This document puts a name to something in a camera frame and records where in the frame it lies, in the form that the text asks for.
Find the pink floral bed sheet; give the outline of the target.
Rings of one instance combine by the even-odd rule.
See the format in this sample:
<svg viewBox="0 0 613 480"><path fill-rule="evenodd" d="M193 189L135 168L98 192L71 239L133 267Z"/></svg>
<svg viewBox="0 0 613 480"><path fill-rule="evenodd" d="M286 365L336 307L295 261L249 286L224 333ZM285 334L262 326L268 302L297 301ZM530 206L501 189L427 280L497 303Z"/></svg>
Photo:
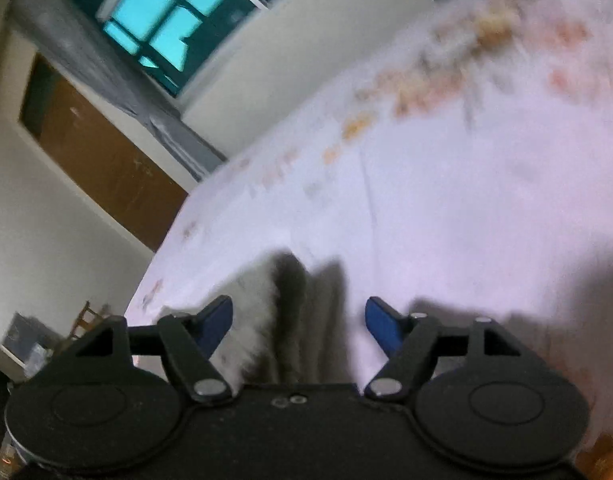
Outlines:
<svg viewBox="0 0 613 480"><path fill-rule="evenodd" d="M385 360L369 297L503 324L587 398L576 461L613 479L613 0L414 18L189 194L128 322L197 311L276 252L343 267L359 385Z"/></svg>

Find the olive green pants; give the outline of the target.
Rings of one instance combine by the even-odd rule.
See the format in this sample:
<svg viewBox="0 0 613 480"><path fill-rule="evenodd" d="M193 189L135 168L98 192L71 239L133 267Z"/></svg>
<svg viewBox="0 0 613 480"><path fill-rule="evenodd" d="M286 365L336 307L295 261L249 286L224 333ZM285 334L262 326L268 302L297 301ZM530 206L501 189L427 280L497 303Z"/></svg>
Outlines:
<svg viewBox="0 0 613 480"><path fill-rule="evenodd" d="M276 252L210 292L222 295L233 301L233 324L210 362L234 390L354 381L339 262L308 270L290 252Z"/></svg>

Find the sliding glass window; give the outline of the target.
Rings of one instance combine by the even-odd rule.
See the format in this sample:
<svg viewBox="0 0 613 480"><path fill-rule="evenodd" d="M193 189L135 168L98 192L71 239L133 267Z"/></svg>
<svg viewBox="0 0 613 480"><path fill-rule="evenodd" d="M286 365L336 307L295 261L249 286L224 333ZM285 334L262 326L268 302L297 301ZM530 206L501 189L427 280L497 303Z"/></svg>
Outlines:
<svg viewBox="0 0 613 480"><path fill-rule="evenodd" d="M221 45L274 0L73 0L177 98Z"/></svg>

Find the wooden chair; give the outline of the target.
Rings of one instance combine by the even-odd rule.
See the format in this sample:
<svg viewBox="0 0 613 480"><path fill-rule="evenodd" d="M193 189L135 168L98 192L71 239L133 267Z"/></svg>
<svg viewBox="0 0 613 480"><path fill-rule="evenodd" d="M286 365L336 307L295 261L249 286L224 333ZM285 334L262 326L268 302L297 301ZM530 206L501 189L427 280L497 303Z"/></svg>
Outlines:
<svg viewBox="0 0 613 480"><path fill-rule="evenodd" d="M86 333L97 327L100 323L104 322L109 315L109 304L103 304L98 310L95 310L90 301L86 301L84 307L76 316L75 321L72 324L69 335L67 336L67 342L80 339Z"/></svg>

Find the brown wooden door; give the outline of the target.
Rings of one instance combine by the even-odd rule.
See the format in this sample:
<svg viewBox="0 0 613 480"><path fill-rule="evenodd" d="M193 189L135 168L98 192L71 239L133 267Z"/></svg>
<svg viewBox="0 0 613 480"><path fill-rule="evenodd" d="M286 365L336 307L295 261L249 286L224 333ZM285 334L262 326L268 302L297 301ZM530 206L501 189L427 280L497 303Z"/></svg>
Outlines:
<svg viewBox="0 0 613 480"><path fill-rule="evenodd" d="M39 54L20 119L43 151L113 220L149 249L160 247L187 192Z"/></svg>

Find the left grey curtain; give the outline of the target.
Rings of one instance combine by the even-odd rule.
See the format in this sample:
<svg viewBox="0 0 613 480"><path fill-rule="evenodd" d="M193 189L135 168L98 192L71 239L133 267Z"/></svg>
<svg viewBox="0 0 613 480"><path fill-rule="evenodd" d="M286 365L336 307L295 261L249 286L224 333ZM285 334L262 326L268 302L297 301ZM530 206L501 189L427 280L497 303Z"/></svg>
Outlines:
<svg viewBox="0 0 613 480"><path fill-rule="evenodd" d="M9 15L52 66L138 122L195 180L224 164L225 157L183 122L175 106L71 0L11 0Z"/></svg>

